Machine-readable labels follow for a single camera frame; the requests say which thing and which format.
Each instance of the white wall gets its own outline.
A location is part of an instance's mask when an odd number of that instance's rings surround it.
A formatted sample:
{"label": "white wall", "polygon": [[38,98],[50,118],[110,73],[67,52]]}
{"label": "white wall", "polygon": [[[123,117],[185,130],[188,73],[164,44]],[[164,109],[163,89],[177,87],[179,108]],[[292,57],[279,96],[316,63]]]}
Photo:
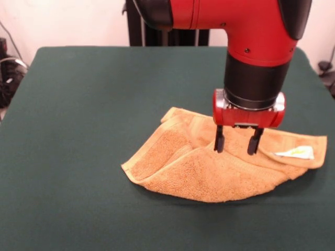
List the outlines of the white wall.
{"label": "white wall", "polygon": [[[62,45],[128,46],[125,0],[1,0],[0,19],[30,63],[39,47]],[[0,28],[0,35],[5,36]],[[226,45],[222,30],[213,30],[210,45]],[[328,59],[335,44],[335,1],[313,0],[310,19],[298,46],[310,63]],[[8,41],[9,52],[15,54]]]}

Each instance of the towel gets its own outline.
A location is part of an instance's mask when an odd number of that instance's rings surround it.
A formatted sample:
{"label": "towel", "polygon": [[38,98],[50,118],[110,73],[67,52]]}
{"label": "towel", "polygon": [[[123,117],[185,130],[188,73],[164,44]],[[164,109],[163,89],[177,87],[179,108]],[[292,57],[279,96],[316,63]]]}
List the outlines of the towel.
{"label": "towel", "polygon": [[[224,127],[225,149],[214,151],[213,118],[172,107],[145,144],[121,165],[131,182],[152,192],[202,202],[242,200],[267,193],[320,168],[327,137],[265,129],[257,154],[247,154],[253,129]],[[310,146],[313,158],[277,156]]]}

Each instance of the table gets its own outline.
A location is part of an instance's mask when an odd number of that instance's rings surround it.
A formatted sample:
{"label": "table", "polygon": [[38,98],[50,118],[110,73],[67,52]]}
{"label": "table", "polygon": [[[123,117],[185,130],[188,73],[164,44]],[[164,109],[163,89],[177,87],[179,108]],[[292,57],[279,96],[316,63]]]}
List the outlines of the table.
{"label": "table", "polygon": [[0,127],[8,250],[334,250],[334,100],[297,49],[280,129],[328,135],[320,170],[247,200],[146,191],[120,164],[172,106],[211,114],[226,48],[41,48]]}

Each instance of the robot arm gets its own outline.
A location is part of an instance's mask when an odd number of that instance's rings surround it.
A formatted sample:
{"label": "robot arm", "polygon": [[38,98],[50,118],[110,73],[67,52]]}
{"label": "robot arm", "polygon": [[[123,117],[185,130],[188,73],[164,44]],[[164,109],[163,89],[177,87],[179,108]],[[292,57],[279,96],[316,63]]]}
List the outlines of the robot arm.
{"label": "robot arm", "polygon": [[146,23],[160,30],[224,29],[228,54],[224,88],[213,97],[215,151],[223,126],[254,128],[248,153],[257,152],[264,128],[277,128],[285,113],[281,89],[311,0],[134,0]]}

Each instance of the white tag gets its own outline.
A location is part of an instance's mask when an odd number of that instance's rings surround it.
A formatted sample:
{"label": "white tag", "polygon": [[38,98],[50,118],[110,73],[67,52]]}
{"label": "white tag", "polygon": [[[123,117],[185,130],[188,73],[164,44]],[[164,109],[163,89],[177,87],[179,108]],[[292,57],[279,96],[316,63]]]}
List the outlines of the white tag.
{"label": "white tag", "polygon": [[287,152],[275,153],[275,155],[292,158],[314,159],[314,150],[311,146],[302,145]]}

